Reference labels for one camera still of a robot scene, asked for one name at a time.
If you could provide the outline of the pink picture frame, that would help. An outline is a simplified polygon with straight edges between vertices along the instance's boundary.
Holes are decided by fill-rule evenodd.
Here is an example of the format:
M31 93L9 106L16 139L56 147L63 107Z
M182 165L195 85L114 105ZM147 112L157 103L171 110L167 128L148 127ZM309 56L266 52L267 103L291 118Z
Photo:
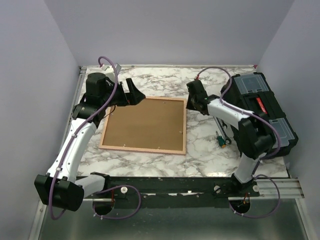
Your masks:
M147 97L133 106L106 112L100 149L185 155L187 100Z

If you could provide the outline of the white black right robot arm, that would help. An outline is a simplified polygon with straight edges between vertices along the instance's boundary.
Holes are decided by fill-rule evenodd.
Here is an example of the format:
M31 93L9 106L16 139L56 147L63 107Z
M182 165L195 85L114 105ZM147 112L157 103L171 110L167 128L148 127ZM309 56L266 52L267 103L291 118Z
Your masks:
M202 82L195 79L186 84L188 100L186 108L203 115L218 118L236 129L237 147L241 153L240 163L232 177L230 191L241 196L248 190L248 184L258 162L267 154L273 156L280 149L281 139L270 124L264 112L255 113L227 103L216 95L208 95Z

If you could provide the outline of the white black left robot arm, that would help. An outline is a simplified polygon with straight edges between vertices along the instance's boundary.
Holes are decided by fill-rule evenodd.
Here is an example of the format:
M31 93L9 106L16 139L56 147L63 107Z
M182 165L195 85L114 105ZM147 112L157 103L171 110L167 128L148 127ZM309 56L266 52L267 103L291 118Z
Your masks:
M106 74L94 72L87 76L86 92L73 107L68 135L52 166L44 175L37 175L34 186L43 204L63 211L77 211L83 199L97 194L104 198L110 194L111 185L100 173L77 179L78 168L87 145L96 133L108 107L135 106L146 96L131 78L126 80L129 91L121 82L111 80Z

